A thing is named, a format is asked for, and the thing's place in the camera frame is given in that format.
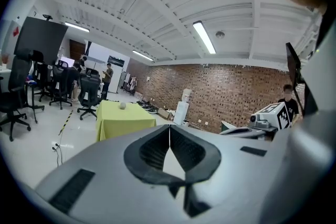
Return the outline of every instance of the ball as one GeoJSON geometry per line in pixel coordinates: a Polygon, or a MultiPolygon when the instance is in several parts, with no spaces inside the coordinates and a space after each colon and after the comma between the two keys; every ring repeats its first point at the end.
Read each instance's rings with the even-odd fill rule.
{"type": "Polygon", "coordinates": [[[119,108],[120,109],[125,109],[126,108],[126,104],[124,102],[120,103],[119,108]]]}

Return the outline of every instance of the white floor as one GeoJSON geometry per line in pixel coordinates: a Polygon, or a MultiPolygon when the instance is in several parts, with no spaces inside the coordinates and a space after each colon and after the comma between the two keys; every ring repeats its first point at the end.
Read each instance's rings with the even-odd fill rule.
{"type": "MultiPolygon", "coordinates": [[[[108,99],[121,102],[139,100],[125,92],[109,93],[108,99]]],[[[48,173],[57,168],[57,154],[51,149],[55,143],[60,144],[63,162],[66,162],[93,144],[97,136],[96,118],[93,115],[86,115],[83,121],[79,120],[79,113],[76,111],[77,107],[81,107],[79,102],[74,103],[72,107],[63,104],[63,110],[60,110],[57,103],[49,106],[50,99],[48,97],[45,97],[41,103],[38,102],[38,97],[35,97],[35,100],[35,104],[45,105],[44,111],[36,110],[38,124],[34,121],[32,109],[21,110],[21,113],[27,113],[28,119],[25,121],[31,125],[30,132],[27,131],[27,127],[16,123],[13,130],[13,142],[9,141],[10,124],[4,125],[3,131],[0,132],[0,149],[9,169],[16,179],[25,182],[32,188],[35,188],[48,173]],[[73,113],[59,136],[58,134],[72,110],[73,113]]],[[[171,121],[158,115],[153,116],[157,125],[172,124],[171,121]]],[[[184,177],[182,168],[170,150],[165,160],[164,171],[178,177],[184,177]]]]}

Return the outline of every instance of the ceiling light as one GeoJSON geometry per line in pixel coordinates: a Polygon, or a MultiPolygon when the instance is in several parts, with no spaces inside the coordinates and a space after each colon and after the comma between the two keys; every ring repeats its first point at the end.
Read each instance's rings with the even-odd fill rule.
{"type": "Polygon", "coordinates": [[[209,38],[209,35],[207,34],[203,23],[199,20],[197,22],[194,22],[193,24],[195,30],[197,31],[197,33],[199,34],[199,36],[201,37],[201,39],[203,40],[206,48],[208,49],[210,54],[216,54],[214,45],[212,45],[212,42],[209,38]]]}
{"type": "Polygon", "coordinates": [[[153,61],[153,59],[151,59],[151,58],[149,58],[149,57],[147,57],[147,56],[145,56],[145,55],[143,55],[143,54],[141,54],[141,53],[139,53],[139,52],[137,52],[137,51],[133,51],[135,54],[137,54],[137,55],[140,55],[140,56],[142,56],[143,58],[146,58],[147,60],[150,60],[150,61],[153,61]]]}
{"type": "Polygon", "coordinates": [[[74,24],[71,24],[71,23],[68,23],[68,22],[65,22],[65,25],[67,25],[67,26],[71,26],[71,27],[74,27],[74,28],[77,28],[77,29],[79,29],[79,30],[82,30],[82,31],[85,31],[85,32],[90,32],[90,30],[89,29],[86,29],[86,28],[83,28],[83,27],[81,27],[81,26],[78,26],[78,25],[74,25],[74,24]]]}

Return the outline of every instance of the black and yellow striped tape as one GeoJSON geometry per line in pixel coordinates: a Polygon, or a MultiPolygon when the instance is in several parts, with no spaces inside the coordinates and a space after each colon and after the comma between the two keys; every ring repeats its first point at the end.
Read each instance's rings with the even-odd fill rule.
{"type": "Polygon", "coordinates": [[[67,120],[65,121],[65,124],[63,125],[62,129],[59,131],[59,134],[58,134],[58,135],[60,135],[60,134],[63,132],[63,130],[64,130],[64,128],[65,128],[65,125],[67,125],[67,123],[68,123],[68,121],[69,121],[69,119],[70,119],[72,113],[73,113],[73,110],[71,110],[71,112],[70,112],[70,114],[69,114],[67,120]]]}

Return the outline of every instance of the tablecloth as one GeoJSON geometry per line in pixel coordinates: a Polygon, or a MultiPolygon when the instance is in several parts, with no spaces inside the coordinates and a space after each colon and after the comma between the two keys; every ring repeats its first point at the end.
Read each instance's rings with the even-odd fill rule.
{"type": "Polygon", "coordinates": [[[138,104],[102,101],[97,109],[97,141],[156,126],[155,118],[138,104]]]}

